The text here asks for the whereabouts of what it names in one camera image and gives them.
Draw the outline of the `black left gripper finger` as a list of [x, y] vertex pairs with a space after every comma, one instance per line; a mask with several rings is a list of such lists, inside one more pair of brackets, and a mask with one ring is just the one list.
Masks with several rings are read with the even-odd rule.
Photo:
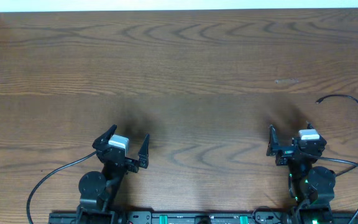
[[139, 167], [146, 169], [149, 166], [149, 141], [150, 134], [146, 134], [142, 146], [139, 150]]
[[109, 140], [115, 133], [117, 126], [114, 124], [112, 125], [105, 133], [100, 135], [98, 138], [96, 138], [92, 144], [92, 147], [96, 151], [105, 151], [106, 149], [110, 148], [109, 146]]

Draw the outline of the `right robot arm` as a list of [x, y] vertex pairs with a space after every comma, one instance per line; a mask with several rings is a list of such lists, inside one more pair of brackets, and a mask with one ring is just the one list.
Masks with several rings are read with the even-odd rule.
[[335, 172], [314, 165], [326, 144], [311, 124], [299, 130], [289, 146], [280, 145], [276, 129], [269, 127], [266, 155], [274, 156], [277, 166], [288, 167], [288, 191], [296, 200], [296, 206], [282, 215], [283, 223], [334, 222], [329, 203], [334, 198]]

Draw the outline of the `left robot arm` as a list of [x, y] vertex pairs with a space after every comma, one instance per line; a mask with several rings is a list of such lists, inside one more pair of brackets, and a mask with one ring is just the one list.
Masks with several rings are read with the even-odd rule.
[[149, 165], [149, 141], [147, 134], [139, 149], [138, 159], [126, 156], [129, 139], [115, 134], [117, 126], [112, 125], [92, 144], [96, 156], [103, 164], [102, 171], [86, 173], [79, 181], [80, 204], [77, 207], [75, 223], [128, 223], [125, 211], [114, 208], [113, 202], [122, 180], [129, 172], [137, 173]]

